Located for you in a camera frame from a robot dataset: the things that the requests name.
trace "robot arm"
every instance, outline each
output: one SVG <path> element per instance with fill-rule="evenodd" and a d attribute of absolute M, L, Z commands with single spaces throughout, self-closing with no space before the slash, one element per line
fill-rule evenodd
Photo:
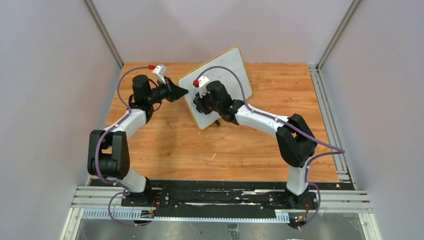
<path fill-rule="evenodd" d="M 288 122 L 313 137 L 305 120 L 298 114 L 291 117 L 280 116 L 251 105 L 246 106 L 243 101 L 232 99 L 220 81 L 211 81 L 205 76 L 193 84 L 199 87 L 193 103 L 200 113 L 217 112 L 226 122 L 249 126 L 276 138 L 281 156 L 289 166 L 287 189 L 297 203 L 302 201 L 308 193 L 306 163 L 314 155 L 317 144 L 300 134 L 293 136 L 295 132 L 278 120 Z"/>
<path fill-rule="evenodd" d="M 162 100 L 174 102 L 188 93 L 184 88 L 176 86 L 171 79 L 163 76 L 166 66 L 159 64 L 153 69 L 157 78 L 156 87 L 151 88 L 149 82 L 153 82 L 146 75 L 137 75 L 132 79 L 133 94 L 129 97 L 131 109 L 113 125 L 103 130 L 93 130 L 90 134 L 88 148 L 87 169 L 91 175 L 98 175 L 95 165 L 96 146 L 101 135 L 115 126 L 106 134 L 100 144 L 98 163 L 101 174 L 111 181 L 118 181 L 127 186 L 132 193 L 141 193 L 140 197 L 150 200 L 149 179 L 138 174 L 130 167 L 130 153 L 128 140 L 151 119 L 154 109 L 153 104 L 162 103 Z M 111 148 L 111 153 L 103 153 L 102 150 Z"/>

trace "wooden floor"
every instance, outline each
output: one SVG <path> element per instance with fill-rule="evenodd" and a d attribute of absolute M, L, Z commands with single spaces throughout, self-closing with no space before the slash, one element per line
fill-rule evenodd
<path fill-rule="evenodd" d="M 164 63 L 166 76 L 174 83 L 200 63 Z M 128 62 L 129 69 L 145 66 Z M 248 102 L 277 115 L 304 117 L 316 138 L 328 142 L 314 86 L 306 64 L 246 63 L 252 97 Z M 156 79 L 150 70 L 128 74 L 120 92 L 124 100 L 132 94 L 132 79 L 144 74 Z M 125 112 L 115 94 L 107 126 Z M 272 136 L 246 126 L 221 121 L 205 130 L 198 129 L 184 98 L 163 101 L 147 125 L 129 140 L 131 166 L 151 179 L 287 181 L 287 164 L 281 158 Z M 316 154 L 329 151 L 318 146 Z M 311 181 L 338 181 L 332 156 L 317 159 L 310 169 Z"/>

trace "metal floor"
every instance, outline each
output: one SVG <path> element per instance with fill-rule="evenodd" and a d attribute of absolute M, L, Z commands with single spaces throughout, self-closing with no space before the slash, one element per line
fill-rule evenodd
<path fill-rule="evenodd" d="M 302 231 L 284 223 L 154 221 L 122 227 L 104 219 L 82 219 L 78 240 L 364 240 L 357 213 L 324 213 Z"/>

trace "enclosure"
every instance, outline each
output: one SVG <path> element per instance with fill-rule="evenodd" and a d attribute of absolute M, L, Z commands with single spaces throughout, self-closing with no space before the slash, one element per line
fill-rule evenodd
<path fill-rule="evenodd" d="M 419 239 L 423 7 L 418 0 L 4 2 L 1 238 Z M 250 104 L 300 114 L 317 139 L 345 149 L 310 166 L 322 192 L 317 217 L 302 231 L 259 218 L 115 224 L 108 202 L 121 190 L 90 177 L 87 155 L 90 132 L 126 110 L 116 94 L 120 76 L 160 63 L 177 83 L 234 46 Z M 154 78 L 145 70 L 124 77 L 125 100 L 139 74 Z M 131 166 L 174 194 L 277 194 L 289 177 L 275 138 L 222 120 L 199 129 L 182 99 L 163 101 L 128 148 Z M 315 154 L 328 151 L 319 145 Z M 138 209 L 121 200 L 113 200 L 113 214 L 132 223 L 126 213 Z M 172 214 L 181 207 L 169 206 Z"/>

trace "white wall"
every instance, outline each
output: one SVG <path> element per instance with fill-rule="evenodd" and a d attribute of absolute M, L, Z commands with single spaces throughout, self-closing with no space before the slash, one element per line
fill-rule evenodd
<path fill-rule="evenodd" d="M 323 69 L 382 239 L 422 239 L 424 1 L 365 0 Z"/>
<path fill-rule="evenodd" d="M 0 239 L 56 240 L 118 67 L 81 0 L 1 1 L 0 30 Z"/>
<path fill-rule="evenodd" d="M 352 0 L 94 0 L 124 62 L 316 64 Z"/>

